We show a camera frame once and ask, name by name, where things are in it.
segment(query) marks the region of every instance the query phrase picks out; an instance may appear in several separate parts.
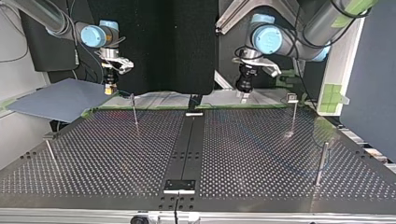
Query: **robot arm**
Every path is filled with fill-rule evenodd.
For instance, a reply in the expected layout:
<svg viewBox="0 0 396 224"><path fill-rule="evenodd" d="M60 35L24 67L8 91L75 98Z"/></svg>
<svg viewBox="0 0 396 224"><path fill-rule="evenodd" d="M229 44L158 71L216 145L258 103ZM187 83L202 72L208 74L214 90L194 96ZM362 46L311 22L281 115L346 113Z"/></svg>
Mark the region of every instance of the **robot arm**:
<svg viewBox="0 0 396 224"><path fill-rule="evenodd" d="M296 60L322 62L331 49L334 38L345 32L352 22L362 15L378 0L328 0L309 23L303 24L300 15L304 14L295 0L234 0L217 23L218 32L227 32L242 19L242 15L260 6L273 7L291 24L295 30L289 30L276 24L271 15L253 16L247 32L245 46L238 53L235 62L240 63L240 78L236 88L246 94L252 92L252 76L263 69L271 77L280 75L278 66L265 59L266 55L278 54Z"/></svg>
<svg viewBox="0 0 396 224"><path fill-rule="evenodd" d="M99 48L98 55L103 60L106 94L117 88L118 74L132 70L134 64L119 55L119 25L115 21L100 21L90 25L71 18L48 0L3 0L46 27L49 34L58 38L73 40L91 48Z"/></svg>

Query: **black backdrop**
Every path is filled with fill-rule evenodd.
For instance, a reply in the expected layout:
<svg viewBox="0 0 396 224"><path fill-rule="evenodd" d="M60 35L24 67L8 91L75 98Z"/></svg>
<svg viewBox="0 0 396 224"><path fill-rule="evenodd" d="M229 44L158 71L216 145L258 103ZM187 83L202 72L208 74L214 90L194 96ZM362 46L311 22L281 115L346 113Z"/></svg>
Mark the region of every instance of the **black backdrop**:
<svg viewBox="0 0 396 224"><path fill-rule="evenodd" d="M119 88L136 94L178 91L209 94L217 60L218 0L89 0L95 22L114 20L121 55L134 70Z"/></svg>
<svg viewBox="0 0 396 224"><path fill-rule="evenodd" d="M52 0L70 12L73 0ZM119 89L143 94L149 91L178 91L209 94L214 87L217 64L215 23L219 16L218 0L76 0L72 18L75 21L117 21L123 57L134 62L132 72L121 76ZM27 16L22 22L27 33L35 69L49 72L51 82L72 77L84 78L83 66L75 68L73 42L49 36ZM100 75L98 64L81 47L79 58Z"/></svg>

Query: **metal bracket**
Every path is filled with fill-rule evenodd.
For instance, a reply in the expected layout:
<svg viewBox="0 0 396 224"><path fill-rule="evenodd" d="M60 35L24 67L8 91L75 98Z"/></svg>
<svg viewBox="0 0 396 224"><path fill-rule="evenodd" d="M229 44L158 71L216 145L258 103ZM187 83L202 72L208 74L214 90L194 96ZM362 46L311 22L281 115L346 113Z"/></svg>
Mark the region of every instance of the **metal bracket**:
<svg viewBox="0 0 396 224"><path fill-rule="evenodd" d="M59 137L59 135L60 135L59 133L47 133L43 137L43 140L46 141L47 148L49 149L49 154L53 160L56 160L56 157L55 157L55 154L53 153L52 145L50 144L50 142L57 139Z"/></svg>
<svg viewBox="0 0 396 224"><path fill-rule="evenodd" d="M223 88L224 91L232 91L233 86L218 72L215 71L215 81Z"/></svg>
<svg viewBox="0 0 396 224"><path fill-rule="evenodd" d="M167 180L164 194L195 194L195 180Z"/></svg>
<svg viewBox="0 0 396 224"><path fill-rule="evenodd" d="M216 23L217 32L226 35L239 21L256 7L268 6L278 11L290 24L294 24L299 3L296 0L234 0ZM302 27L304 13L300 11L297 26Z"/></svg>

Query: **white wall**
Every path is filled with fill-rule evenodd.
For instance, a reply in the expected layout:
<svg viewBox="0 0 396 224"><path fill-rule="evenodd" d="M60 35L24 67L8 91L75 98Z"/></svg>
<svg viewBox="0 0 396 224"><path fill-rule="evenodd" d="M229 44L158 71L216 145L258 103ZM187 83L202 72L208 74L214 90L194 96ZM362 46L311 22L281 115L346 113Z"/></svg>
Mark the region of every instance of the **white wall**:
<svg viewBox="0 0 396 224"><path fill-rule="evenodd" d="M21 28L19 19L7 9L4 11ZM1 13L0 32L0 62L22 56L26 40ZM0 63L0 104L47 84L47 74L35 72L30 53L16 62ZM0 113L0 169L37 146L48 132L50 126L46 119L7 111Z"/></svg>

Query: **metal frame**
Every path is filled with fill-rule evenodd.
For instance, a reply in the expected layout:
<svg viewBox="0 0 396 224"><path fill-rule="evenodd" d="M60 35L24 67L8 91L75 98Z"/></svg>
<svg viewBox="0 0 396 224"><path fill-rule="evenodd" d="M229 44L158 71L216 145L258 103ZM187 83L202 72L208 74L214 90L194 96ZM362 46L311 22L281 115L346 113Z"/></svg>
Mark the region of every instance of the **metal frame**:
<svg viewBox="0 0 396 224"><path fill-rule="evenodd" d="M78 119L76 122L72 123L67 128L61 130L62 134L66 134L70 130L74 129L77 125L79 125L84 119ZM199 215L201 220L207 218L206 220L213 221L216 223L217 221L232 221L232 220L241 220L241 221L270 221L270 220L278 220L281 222L292 222L292 221L322 221L322 220L331 220L334 217L337 223L340 221L342 223L345 220L355 220L353 218L357 218L357 220L364 220L367 222L362 223L381 223L384 220L384 223L392 223L393 218L396 223L395 216L312 216L310 213L339 213L343 214L345 211L348 213L359 213L359 214L392 214L392 208L394 208L395 202L393 200L382 201L382 202L367 202L362 200L356 201L345 201L342 199L331 199L331 200L323 200L315 196L315 193L311 194L310 197L305 197L301 199L290 199L290 200L263 200L262 198L258 199L248 199L248 200L238 200L234 199L233 201L223 201L223 200L210 200L204 198L199 194L200 188L200 178L202 171L202 162L203 162L203 147L202 143L204 141L204 131L205 131L205 113L203 117L184 117L183 126L181 128L181 135L177 139L176 147L174 149L175 158L171 159L167 166L167 171L165 172L165 176L162 182L162 186L168 179L175 180L186 180L192 179L197 180L195 194L194 195L166 195L163 193L159 193L158 196L155 197L154 200L150 200L147 197L134 196L130 198L111 198L111 197L96 197L91 195L85 196L63 196L63 197L43 197L42 195L2 195L1 204L3 207L0 208L0 217L6 216L8 219L0 218L0 222L3 220L19 220L22 218L25 220L33 221L33 220L48 220L49 222L56 220L57 222L59 218L54 218L54 216L63 216L63 214L75 214L73 218L79 218L79 214L81 214L81 210L79 209L88 209L83 211L82 214L90 214L90 216L94 215L94 209L99 210L109 210L104 211L103 216L100 218L107 218L105 214L109 214L111 217L116 216L117 214L128 214L132 213L121 212L121 210L145 210L145 211L165 211L162 213L149 213L150 216L164 216L164 220L169 218L169 220L173 221L173 217L171 214L177 211L180 220L183 218L190 218L192 215L196 215L197 212L200 212ZM360 148L356 145L352 140L344 136L340 131L336 131L336 136L339 136L339 141L342 141L343 146L347 147L348 150L352 150L356 155L366 155L364 149ZM46 150L45 144L43 143L39 147L33 149L31 151L32 160L34 159L35 153L40 150ZM366 155L364 158L365 164L368 164L371 169L378 172L381 175L381 178L385 180L387 183L396 185L395 176L391 172L391 170L387 169L383 166L383 164L377 160L372 160L369 155ZM8 168L0 173L0 178L7 176L9 172L12 172L19 166L25 164L28 160L17 160L10 164ZM60 215L56 215L57 213L52 213L51 209L35 209L37 207L53 207L58 208ZM20 209L21 207L31 207L31 209ZM50 212L47 213L46 216L42 217L39 214L41 212ZM280 214L243 214L243 212L277 212Z"/></svg>
<svg viewBox="0 0 396 224"><path fill-rule="evenodd" d="M247 214L247 213L185 213L178 212L179 223L396 223L396 216L365 216L350 214ZM62 209L0 209L0 223L129 223L134 216L147 216L158 223L175 223L173 212L138 212L114 210ZM189 222L192 217L198 221Z"/></svg>

